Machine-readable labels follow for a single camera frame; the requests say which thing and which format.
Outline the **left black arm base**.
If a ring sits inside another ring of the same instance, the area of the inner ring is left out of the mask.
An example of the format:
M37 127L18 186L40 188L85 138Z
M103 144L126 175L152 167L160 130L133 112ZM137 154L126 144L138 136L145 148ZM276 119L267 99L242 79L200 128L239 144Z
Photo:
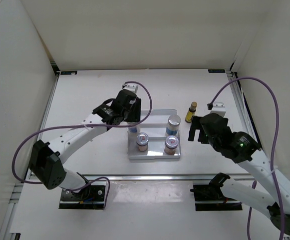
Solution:
M63 190L58 208L62 210L104 210L107 200L108 182L101 179L79 192Z

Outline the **white lid jar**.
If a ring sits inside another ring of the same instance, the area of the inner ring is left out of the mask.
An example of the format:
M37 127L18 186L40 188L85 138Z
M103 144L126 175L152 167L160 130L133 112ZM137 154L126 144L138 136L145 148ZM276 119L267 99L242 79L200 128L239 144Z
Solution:
M144 152L148 148L149 143L149 136L144 133L140 132L136 137L136 144L138 146L139 151Z
M169 135L165 139L164 152L168 155L174 155L179 145L179 139L175 135Z

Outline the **blue label shaker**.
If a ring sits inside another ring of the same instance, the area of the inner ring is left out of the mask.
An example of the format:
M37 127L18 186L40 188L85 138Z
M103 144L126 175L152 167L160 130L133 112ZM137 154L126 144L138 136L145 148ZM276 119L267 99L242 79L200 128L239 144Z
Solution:
M166 136L176 136L179 131L181 118L177 114L170 115L166 124Z
M140 133L140 127L139 127L139 123L137 122L128 122L128 132L130 134L138 134Z

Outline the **yellow label sauce bottle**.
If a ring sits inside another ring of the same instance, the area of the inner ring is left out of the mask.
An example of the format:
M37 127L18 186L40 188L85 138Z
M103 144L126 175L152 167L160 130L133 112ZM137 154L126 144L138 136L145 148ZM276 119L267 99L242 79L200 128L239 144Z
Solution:
M197 103L193 101L187 111L187 114L185 116L185 122L190 123L192 120L192 117L195 115L197 109Z

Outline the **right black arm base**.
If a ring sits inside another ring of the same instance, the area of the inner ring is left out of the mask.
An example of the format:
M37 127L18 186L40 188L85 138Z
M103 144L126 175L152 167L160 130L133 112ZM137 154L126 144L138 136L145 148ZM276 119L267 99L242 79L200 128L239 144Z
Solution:
M221 187L230 176L218 173L208 184L194 183L190 192L194 195L196 212L242 211L242 203L228 198L221 192Z

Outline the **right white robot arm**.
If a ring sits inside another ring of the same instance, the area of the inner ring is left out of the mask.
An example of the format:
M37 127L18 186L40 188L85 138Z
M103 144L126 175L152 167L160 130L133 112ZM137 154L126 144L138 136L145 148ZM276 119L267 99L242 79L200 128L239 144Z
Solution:
M209 144L232 160L267 191L247 187L220 172L209 182L210 196L215 200L238 200L265 215L277 229L290 236L290 181L278 169L271 169L260 145L245 132L231 131L228 119L216 113L192 117L189 141L194 140L196 131L198 142Z

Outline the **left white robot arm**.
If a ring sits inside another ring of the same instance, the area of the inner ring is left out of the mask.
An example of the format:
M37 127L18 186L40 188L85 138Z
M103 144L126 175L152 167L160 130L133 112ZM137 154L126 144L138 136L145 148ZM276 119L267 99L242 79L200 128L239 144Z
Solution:
M37 141L31 152L30 170L49 190L56 187L71 189L78 200L88 198L90 188L86 182L78 174L66 170L63 164L82 146L113 126L122 122L139 122L141 99L136 93L137 87L128 85L112 100L111 105L103 103L96 107L82 121L82 127L74 127L48 142Z

